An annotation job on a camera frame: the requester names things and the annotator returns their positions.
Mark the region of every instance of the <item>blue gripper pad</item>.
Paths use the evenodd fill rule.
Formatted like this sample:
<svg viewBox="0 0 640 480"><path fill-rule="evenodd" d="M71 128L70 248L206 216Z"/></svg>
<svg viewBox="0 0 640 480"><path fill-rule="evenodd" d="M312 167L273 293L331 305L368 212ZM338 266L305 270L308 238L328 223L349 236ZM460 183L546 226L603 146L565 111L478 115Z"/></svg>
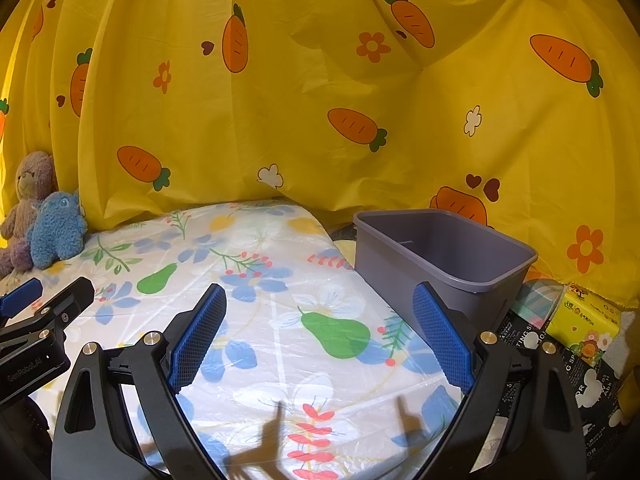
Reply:
<svg viewBox="0 0 640 480"><path fill-rule="evenodd" d="M40 280L31 278L28 282L0 298L0 316L12 318L42 296Z"/></svg>
<svg viewBox="0 0 640 480"><path fill-rule="evenodd" d="M192 312L184 312L178 316L183 314L191 315L191 320L172 351L171 369L167 379L167 383L176 395L180 392L180 388L193 382L225 318L225 289L212 284Z"/></svg>
<svg viewBox="0 0 640 480"><path fill-rule="evenodd" d="M414 315L447 381L468 395L474 385L471 352L423 283L414 290Z"/></svg>

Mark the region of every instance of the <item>gray plastic bin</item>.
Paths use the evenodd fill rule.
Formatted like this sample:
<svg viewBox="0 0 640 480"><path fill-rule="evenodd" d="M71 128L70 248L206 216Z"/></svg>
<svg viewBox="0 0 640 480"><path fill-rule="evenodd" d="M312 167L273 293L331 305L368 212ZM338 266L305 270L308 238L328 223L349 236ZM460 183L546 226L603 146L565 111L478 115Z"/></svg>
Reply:
<svg viewBox="0 0 640 480"><path fill-rule="evenodd" d="M356 213L356 270L421 336L412 298L428 281L478 331L495 331L538 253L439 209Z"/></svg>

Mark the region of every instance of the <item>brown teddy bear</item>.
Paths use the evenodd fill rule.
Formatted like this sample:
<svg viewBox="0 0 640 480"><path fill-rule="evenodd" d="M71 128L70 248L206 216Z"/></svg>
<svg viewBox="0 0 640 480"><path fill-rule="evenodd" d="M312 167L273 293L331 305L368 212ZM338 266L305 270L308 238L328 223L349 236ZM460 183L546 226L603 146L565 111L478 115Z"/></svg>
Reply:
<svg viewBox="0 0 640 480"><path fill-rule="evenodd" d="M6 248L0 248L0 278L14 269L29 270L33 267L25 234L38 215L34 204L42 202L56 189L52 156L45 152L27 155L15 174L15 189L20 202L11 208L0 225L0 235L8 241Z"/></svg>

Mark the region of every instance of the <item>metal screw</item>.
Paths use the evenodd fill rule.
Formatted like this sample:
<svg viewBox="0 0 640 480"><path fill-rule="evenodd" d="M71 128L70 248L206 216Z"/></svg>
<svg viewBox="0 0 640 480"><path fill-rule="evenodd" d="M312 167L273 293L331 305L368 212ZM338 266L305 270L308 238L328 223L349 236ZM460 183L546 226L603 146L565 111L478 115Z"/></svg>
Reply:
<svg viewBox="0 0 640 480"><path fill-rule="evenodd" d="M498 342L498 336L488 330L480 334L480 339L487 345L495 345Z"/></svg>
<svg viewBox="0 0 640 480"><path fill-rule="evenodd" d="M84 355L91 355L98 349L98 345L94 342L87 343L82 347L82 353Z"/></svg>
<svg viewBox="0 0 640 480"><path fill-rule="evenodd" d="M160 334L158 332L149 332L145 334L145 337L142 339L145 342L145 345L155 345L160 341Z"/></svg>
<svg viewBox="0 0 640 480"><path fill-rule="evenodd" d="M545 341L545 342L542 343L542 349L547 354L555 354L556 353L556 345L554 345L553 343L551 343L549 341Z"/></svg>

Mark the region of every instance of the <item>teddy bear's head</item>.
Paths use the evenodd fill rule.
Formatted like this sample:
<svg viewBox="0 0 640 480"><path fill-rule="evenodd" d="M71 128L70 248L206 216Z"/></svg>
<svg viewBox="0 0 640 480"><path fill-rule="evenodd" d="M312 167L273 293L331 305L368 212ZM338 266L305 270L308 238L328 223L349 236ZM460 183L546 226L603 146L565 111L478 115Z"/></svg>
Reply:
<svg viewBox="0 0 640 480"><path fill-rule="evenodd" d="M18 198L43 200L56 188L56 170L53 157L45 152L27 155L15 173L15 189Z"/></svg>

